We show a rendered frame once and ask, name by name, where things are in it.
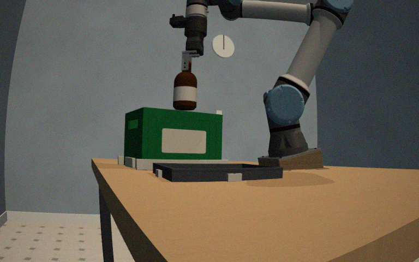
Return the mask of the brown glass bottle with white label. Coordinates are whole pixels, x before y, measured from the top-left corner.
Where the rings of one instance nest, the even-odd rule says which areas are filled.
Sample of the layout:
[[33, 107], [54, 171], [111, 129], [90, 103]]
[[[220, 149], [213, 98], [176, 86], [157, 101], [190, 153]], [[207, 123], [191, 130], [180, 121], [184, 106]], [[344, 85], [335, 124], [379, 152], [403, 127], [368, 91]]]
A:
[[197, 79], [189, 70], [180, 72], [174, 80], [173, 107], [175, 110], [189, 111], [196, 108]]

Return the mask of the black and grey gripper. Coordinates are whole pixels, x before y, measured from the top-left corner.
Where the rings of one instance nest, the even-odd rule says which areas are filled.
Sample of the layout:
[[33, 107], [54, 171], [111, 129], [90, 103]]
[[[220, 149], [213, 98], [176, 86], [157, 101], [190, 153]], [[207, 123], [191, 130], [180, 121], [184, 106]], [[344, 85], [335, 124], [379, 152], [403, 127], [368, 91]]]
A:
[[[203, 39], [207, 35], [207, 13], [209, 10], [203, 5], [189, 5], [184, 16], [172, 15], [169, 24], [173, 28], [185, 28], [184, 35], [187, 37], [185, 50], [182, 51], [181, 71], [189, 70], [189, 61], [192, 57], [203, 56]], [[190, 54], [192, 53], [192, 54]]]

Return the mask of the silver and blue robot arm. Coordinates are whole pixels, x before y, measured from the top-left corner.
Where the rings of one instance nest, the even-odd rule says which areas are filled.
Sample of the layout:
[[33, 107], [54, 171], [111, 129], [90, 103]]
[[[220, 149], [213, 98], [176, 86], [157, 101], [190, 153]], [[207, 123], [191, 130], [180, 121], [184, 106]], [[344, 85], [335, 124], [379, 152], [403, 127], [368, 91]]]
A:
[[[306, 23], [310, 26], [285, 75], [264, 93], [270, 130], [268, 155], [284, 157], [308, 150], [299, 118], [310, 96], [309, 85], [336, 30], [341, 29], [354, 0], [318, 0], [292, 4], [242, 0], [187, 0], [189, 5], [218, 5], [229, 21], [238, 18]], [[311, 21], [311, 22], [310, 22]], [[273, 121], [273, 122], [272, 122]], [[306, 143], [305, 143], [306, 142]]]

